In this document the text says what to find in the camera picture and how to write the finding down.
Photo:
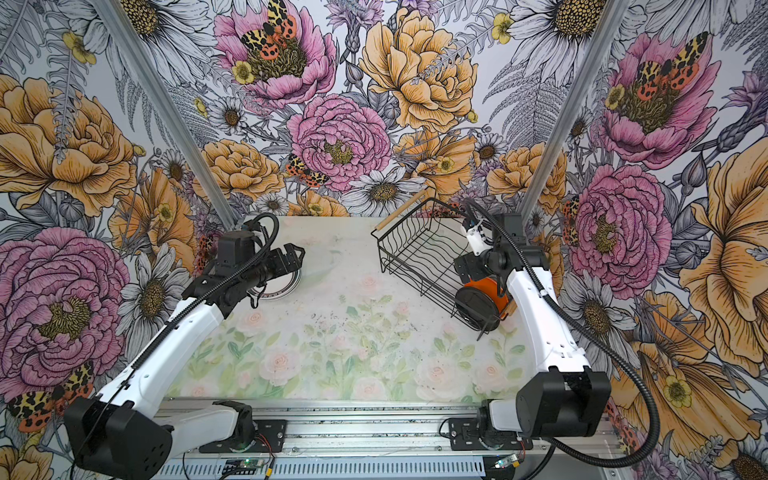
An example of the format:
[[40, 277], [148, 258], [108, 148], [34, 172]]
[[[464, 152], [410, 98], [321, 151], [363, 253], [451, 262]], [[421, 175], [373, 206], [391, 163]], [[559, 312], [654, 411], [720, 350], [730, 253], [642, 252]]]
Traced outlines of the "rearmost green red rimmed plate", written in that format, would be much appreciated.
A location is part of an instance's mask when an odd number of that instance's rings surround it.
[[292, 293], [301, 280], [301, 270], [267, 281], [263, 286], [256, 286], [251, 293], [261, 300], [277, 300]]

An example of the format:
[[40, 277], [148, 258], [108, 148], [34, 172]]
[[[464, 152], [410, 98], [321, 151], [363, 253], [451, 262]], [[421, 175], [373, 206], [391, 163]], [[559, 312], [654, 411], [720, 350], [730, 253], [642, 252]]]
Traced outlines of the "orange plate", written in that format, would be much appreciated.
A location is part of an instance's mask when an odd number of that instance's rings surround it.
[[492, 277], [470, 281], [465, 284], [465, 287], [475, 288], [489, 296], [497, 307], [501, 319], [504, 319], [508, 315], [510, 298], [506, 294], [501, 293], [500, 287]]

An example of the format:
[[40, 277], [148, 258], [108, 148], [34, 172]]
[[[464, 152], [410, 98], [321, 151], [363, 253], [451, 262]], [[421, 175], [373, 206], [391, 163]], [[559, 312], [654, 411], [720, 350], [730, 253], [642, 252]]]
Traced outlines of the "black plate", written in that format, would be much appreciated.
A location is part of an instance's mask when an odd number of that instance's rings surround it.
[[500, 311], [491, 297], [481, 290], [465, 286], [456, 292], [454, 303], [460, 318], [473, 330], [486, 333], [498, 328]]

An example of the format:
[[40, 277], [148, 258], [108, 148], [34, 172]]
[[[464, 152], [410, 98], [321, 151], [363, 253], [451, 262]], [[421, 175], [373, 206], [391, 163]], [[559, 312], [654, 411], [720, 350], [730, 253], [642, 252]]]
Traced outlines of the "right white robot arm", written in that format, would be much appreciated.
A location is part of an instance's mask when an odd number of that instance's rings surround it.
[[460, 317], [489, 331], [508, 321], [525, 332], [533, 367], [511, 399], [491, 399], [490, 425], [526, 437], [588, 437], [609, 400], [607, 375], [593, 369], [557, 312], [550, 263], [543, 251], [510, 232], [509, 217], [462, 222], [469, 250], [454, 269], [462, 284], [454, 295]]

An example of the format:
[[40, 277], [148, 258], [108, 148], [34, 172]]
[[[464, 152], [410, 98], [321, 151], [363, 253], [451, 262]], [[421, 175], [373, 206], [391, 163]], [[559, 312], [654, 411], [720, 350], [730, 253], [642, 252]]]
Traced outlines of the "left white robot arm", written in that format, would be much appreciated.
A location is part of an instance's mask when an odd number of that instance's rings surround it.
[[202, 342], [234, 308], [256, 307], [269, 282], [298, 273], [304, 248], [274, 246], [276, 236], [240, 230], [224, 234], [215, 258], [183, 291], [169, 322], [121, 373], [65, 411], [76, 467], [116, 479], [150, 479], [168, 459], [208, 444], [236, 449], [256, 438], [251, 407], [219, 400], [156, 421], [171, 384]]

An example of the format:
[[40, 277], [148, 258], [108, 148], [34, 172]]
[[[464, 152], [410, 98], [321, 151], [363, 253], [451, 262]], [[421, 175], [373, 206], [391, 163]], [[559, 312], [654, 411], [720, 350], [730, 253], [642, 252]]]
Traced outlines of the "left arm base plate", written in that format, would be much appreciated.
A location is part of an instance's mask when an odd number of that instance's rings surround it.
[[198, 448], [200, 453], [281, 453], [286, 439], [286, 420], [256, 419], [244, 432]]

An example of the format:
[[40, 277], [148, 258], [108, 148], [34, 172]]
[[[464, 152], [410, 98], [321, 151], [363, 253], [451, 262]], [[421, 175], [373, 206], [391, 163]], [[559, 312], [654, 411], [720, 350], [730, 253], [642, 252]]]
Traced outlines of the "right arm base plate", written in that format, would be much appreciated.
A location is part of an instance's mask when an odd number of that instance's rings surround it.
[[439, 433], [447, 438], [452, 451], [520, 451], [530, 450], [533, 442], [515, 432], [497, 431], [477, 417], [449, 417]]

